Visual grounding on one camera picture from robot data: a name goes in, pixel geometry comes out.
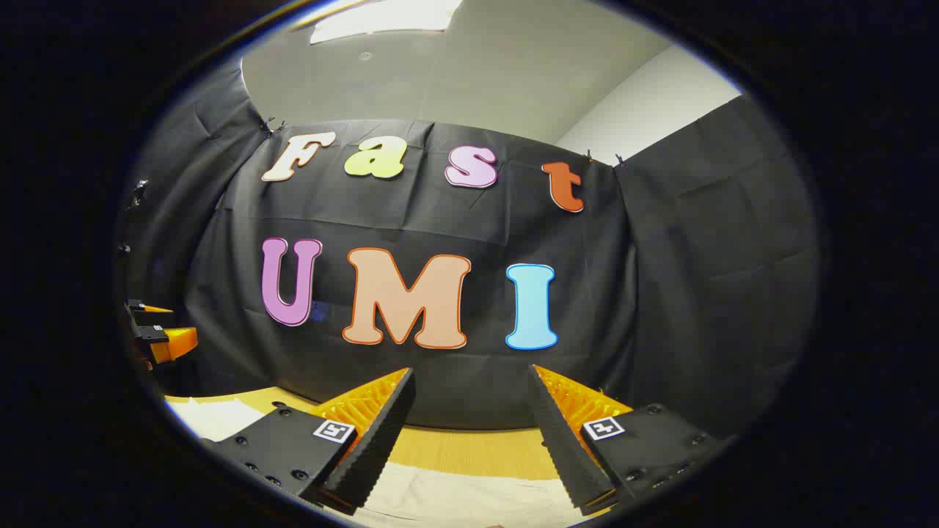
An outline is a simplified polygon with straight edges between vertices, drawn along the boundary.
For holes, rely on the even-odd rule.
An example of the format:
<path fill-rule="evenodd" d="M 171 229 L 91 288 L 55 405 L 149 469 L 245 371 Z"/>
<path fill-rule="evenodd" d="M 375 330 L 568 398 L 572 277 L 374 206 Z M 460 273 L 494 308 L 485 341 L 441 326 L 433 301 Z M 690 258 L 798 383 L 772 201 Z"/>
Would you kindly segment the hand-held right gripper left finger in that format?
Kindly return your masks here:
<path fill-rule="evenodd" d="M 379 481 L 415 398 L 414 370 L 405 367 L 311 411 L 278 406 L 201 444 L 285 494 L 352 515 Z"/>

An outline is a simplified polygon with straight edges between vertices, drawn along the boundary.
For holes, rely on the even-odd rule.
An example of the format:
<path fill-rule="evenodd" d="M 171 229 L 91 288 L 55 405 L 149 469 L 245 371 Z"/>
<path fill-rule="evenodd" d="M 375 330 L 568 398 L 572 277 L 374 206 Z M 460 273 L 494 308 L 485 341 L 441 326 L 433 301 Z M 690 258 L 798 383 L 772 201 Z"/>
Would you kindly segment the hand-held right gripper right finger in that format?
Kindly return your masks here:
<path fill-rule="evenodd" d="M 527 369 L 531 414 L 573 507 L 631 507 L 713 461 L 721 438 L 654 403 L 631 408 L 540 365 Z"/>

